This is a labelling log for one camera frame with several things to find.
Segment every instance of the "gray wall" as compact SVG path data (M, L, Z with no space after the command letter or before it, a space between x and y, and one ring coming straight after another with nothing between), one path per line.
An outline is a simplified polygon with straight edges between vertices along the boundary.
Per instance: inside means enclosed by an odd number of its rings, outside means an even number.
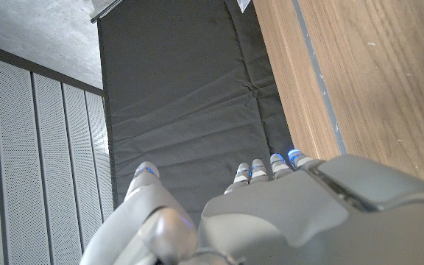
M0 49L102 89L89 0L0 0Z
M0 61L0 264L77 264L112 211L102 97Z

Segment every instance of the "robotic fingertip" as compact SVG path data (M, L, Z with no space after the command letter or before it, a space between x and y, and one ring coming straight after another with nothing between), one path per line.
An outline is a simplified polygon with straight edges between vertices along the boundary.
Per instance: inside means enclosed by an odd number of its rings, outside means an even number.
M158 178L160 177L160 172L158 171L158 168L154 165L154 163L149 162L149 161L145 161L145 162L141 163L140 166L138 166L138 168L135 170L134 177L137 177L138 175L140 175L145 170L152 173L153 175L155 175Z
M284 162L284 158L282 157L282 155L272 154L271 155L271 158L269 159L269 161L271 162L271 164L276 163L278 161L283 161Z

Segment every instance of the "wooden surface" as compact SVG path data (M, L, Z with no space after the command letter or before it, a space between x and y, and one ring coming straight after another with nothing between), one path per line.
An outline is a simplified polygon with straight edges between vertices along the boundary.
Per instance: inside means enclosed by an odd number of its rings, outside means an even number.
M336 157L335 135L292 2L255 1L254 5L295 148L314 158Z
M287 97L300 89L283 87L278 79L280 75L299 78L309 71L303 61L310 60L308 55L288 55L302 51L273 44L303 43L301 31L283 30L284 21L298 25L281 15L294 12L289 2L254 1L287 115L294 108ZM300 7L347 152L424 179L424 1L300 0ZM294 59L293 66L282 63L283 56ZM321 113L318 104L308 112ZM291 119L288 125L294 127L292 137L294 131L306 130ZM293 140L297 146L315 141Z

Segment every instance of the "blue light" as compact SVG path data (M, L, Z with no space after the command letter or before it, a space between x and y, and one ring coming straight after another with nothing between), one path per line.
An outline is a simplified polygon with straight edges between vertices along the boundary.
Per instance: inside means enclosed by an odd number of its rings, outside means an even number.
M289 151L289 152L287 153L287 156L288 156L288 157L290 157L290 156L291 156L291 154L293 154L293 153L295 153L295 152L300 152L300 150L298 150L298 149L292 149L291 151Z
M279 155L279 154L276 154L276 153L274 153L274 154L272 154L272 155L277 155L282 161L284 161L284 158L283 158L283 156L282 155Z

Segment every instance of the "metal strip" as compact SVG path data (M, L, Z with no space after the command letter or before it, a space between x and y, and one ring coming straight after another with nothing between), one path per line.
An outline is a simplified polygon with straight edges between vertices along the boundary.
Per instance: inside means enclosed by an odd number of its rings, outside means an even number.
M320 92L322 93L323 102L325 103L325 107L327 109L328 118L330 119L330 123L333 128L333 133L336 138L336 144L338 145L339 152L342 155L346 154L347 152L346 152L345 143L343 141L343 136L338 128L338 121L336 120L335 110L333 109L333 105L331 104L330 95L328 95L327 87L323 79L322 70L320 69L317 56L315 55L314 45L312 44L312 41L310 39L310 35L307 30L307 25L305 24L305 19L303 17L302 10L300 9L299 1L292 0L292 3L294 4L295 13L299 21L300 29L302 30L305 45L307 46L307 50L308 50L308 55L310 56L310 61L312 62L315 75L317 76L318 86L320 87Z
M115 0L112 3L110 3L106 8L104 8L99 14L97 14L94 18L91 19L91 23L94 24L98 19L103 18L105 15L107 15L111 10L113 10L115 7L117 7L122 0Z
M104 108L102 97L92 93L85 93L85 95L98 179L99 200L103 218L106 220L113 212L113 195Z
M38 157L40 159L40 174L42 175L42 193L43 193L43 206L45 208L45 219L46 219L46 229L47 229L47 238L49 240L49 257L50 264L53 264L53 247L52 247L52 231L50 229L50 220L49 220L49 207L47 200L47 187L45 181L45 170L43 168L43 160L42 160L42 144L40 142L40 125L39 125L39 116L38 116L38 108L37 108L37 97L35 96L35 81L34 81L34 73L30 72L30 83L32 85L32 95L34 99L34 114L35 114L35 127L37 133L37 145L38 145Z
M30 74L1 61L0 161L7 262L48 264L49 244Z
M61 84L38 74L32 80L53 263L75 264L81 259L80 228Z
M104 222L104 213L102 211L102 201L101 201L101 191L99 190L99 173L97 171L96 153L94 151L95 148L93 146L93 128L91 125L91 117L89 114L88 100L86 99L86 92L84 92L84 96L85 96L85 104L86 104L86 113L88 114L89 136L91 140L91 151L93 152L94 173L96 174L96 186L97 186L97 195L99 198L99 208L101 210L101 221Z
M70 154L70 166L71 166L71 181L73 183L73 191L74 191L74 203L75 207L77 209L77 220L78 220L78 234L79 234L79 246L81 247L81 253L84 251L84 246L82 244L82 237L81 237L81 217L80 217L80 202L78 202L78 192L77 192L77 183L74 179L74 162L73 162L73 156L71 155L73 151L71 150L71 139L70 139L70 133L68 131L68 116L66 115L66 97L65 97L65 89L64 84L60 83L62 88L62 100L63 100L63 112L65 113L65 124L66 124L66 139L68 141L68 151Z
M102 224L84 92L63 86L83 249Z

